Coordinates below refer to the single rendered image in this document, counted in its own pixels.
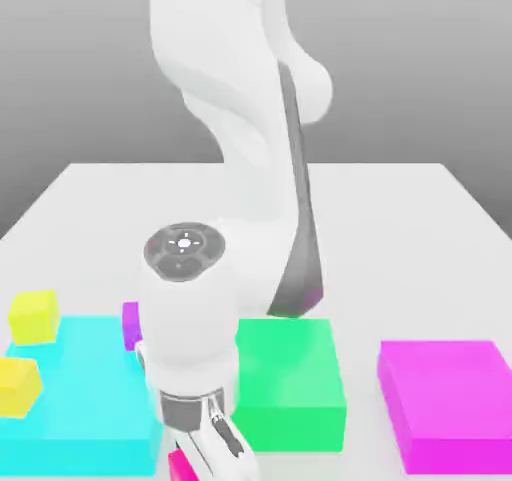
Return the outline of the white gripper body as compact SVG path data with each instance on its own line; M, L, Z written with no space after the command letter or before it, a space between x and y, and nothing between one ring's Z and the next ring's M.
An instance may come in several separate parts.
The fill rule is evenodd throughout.
M237 456L214 429L193 433L174 430L173 435L199 481L261 481L256 455L237 429L233 435L242 447Z

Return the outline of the small yellow cube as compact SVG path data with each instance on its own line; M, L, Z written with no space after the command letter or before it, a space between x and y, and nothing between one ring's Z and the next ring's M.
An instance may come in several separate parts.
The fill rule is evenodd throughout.
M0 357L0 417L24 418L42 388L34 359Z
M16 345L56 341L60 314L53 290L18 293L8 312L8 323Z

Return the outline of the large magenta box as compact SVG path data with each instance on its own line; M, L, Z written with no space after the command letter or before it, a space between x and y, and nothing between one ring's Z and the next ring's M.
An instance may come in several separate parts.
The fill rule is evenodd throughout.
M512 474L512 368L494 342L384 341L377 363L408 474Z

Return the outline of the small purple cube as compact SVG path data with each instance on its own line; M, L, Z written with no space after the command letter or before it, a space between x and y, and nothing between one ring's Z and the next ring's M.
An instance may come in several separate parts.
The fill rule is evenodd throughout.
M137 301L123 303L121 324L125 350L134 351L136 344L142 340Z

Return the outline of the small pink cube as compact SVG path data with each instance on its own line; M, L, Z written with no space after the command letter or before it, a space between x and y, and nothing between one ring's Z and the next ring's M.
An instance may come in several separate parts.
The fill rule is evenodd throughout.
M196 473L179 448L168 454L170 481L199 481Z

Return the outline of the large cyan box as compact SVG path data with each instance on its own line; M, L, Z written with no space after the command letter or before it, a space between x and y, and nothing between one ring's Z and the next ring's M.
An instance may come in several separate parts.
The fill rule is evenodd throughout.
M0 417L0 476L152 476L162 436L114 316L66 316L51 344L10 344L43 390L23 419Z

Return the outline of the large green box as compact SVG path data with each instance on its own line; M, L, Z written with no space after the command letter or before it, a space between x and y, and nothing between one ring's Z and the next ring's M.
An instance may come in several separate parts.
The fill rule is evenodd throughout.
M258 453L339 453L347 402L327 319L242 319L234 423Z

